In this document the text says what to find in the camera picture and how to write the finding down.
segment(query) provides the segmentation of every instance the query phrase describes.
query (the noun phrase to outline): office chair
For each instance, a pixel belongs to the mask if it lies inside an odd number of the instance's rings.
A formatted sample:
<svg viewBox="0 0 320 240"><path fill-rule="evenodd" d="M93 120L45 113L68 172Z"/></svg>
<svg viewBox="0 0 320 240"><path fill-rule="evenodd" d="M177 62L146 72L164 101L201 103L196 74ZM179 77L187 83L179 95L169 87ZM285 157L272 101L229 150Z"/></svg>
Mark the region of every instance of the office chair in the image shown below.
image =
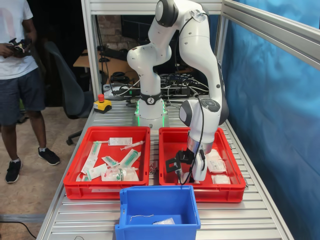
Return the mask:
<svg viewBox="0 0 320 240"><path fill-rule="evenodd" d="M89 117L90 111L94 104L94 94L92 91L83 91L77 83L77 78L66 61L62 57L56 44L49 41L44 44L45 49L54 56L56 66L63 88L63 109L69 119L86 119ZM73 144L73 138L79 137L82 133L78 131L68 136L66 143Z"/></svg>

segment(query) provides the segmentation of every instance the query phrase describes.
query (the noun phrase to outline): person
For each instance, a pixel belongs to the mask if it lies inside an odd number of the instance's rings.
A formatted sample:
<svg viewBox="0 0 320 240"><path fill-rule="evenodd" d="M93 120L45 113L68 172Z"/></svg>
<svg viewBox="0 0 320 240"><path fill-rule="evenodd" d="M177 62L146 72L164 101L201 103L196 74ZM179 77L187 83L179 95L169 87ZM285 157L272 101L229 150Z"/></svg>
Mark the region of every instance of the person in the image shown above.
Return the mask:
<svg viewBox="0 0 320 240"><path fill-rule="evenodd" d="M0 125L5 148L11 158L5 181L16 182L22 168L17 154L16 122L19 119L20 99L30 118L39 143L38 155L50 165L60 163L60 158L46 146L46 127L41 111L45 109L44 85L35 59L16 54L9 41L37 40L33 14L27 0L0 0Z"/></svg>

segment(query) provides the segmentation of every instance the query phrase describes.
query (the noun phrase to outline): blue plastic bin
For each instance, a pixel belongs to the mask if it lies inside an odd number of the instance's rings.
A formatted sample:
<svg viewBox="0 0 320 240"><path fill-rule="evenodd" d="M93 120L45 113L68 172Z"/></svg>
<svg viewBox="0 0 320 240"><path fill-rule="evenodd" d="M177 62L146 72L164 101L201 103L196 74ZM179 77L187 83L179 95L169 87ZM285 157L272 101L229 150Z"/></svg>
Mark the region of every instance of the blue plastic bin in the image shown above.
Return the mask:
<svg viewBox="0 0 320 240"><path fill-rule="evenodd" d="M120 202L116 240L195 240L201 227L190 185L129 187L120 191ZM169 218L173 218L174 225L153 225Z"/></svg>

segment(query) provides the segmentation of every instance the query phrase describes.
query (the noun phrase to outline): blue backdrop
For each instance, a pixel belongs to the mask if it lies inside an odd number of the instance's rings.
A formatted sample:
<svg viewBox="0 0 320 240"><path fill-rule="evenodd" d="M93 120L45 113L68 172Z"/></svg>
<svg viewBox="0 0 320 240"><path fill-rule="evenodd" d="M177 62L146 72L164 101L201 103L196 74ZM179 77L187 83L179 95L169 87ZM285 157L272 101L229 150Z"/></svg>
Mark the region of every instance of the blue backdrop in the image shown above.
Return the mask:
<svg viewBox="0 0 320 240"><path fill-rule="evenodd" d="M239 2L319 28L319 0ZM229 121L292 235L319 240L320 71L230 21L222 70Z"/></svg>

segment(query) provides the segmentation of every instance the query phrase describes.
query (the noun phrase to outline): game controller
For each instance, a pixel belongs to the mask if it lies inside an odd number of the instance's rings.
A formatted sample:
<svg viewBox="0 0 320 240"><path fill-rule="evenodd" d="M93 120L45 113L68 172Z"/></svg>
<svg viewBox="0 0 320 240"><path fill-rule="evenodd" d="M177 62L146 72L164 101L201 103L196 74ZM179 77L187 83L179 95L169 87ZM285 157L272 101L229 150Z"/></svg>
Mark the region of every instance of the game controller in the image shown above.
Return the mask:
<svg viewBox="0 0 320 240"><path fill-rule="evenodd" d="M13 51L13 55L16 57L25 57L31 55L28 53L27 48L32 44L32 39L26 38L22 39L20 42L16 42L16 38L9 41L11 46L8 46L10 50Z"/></svg>

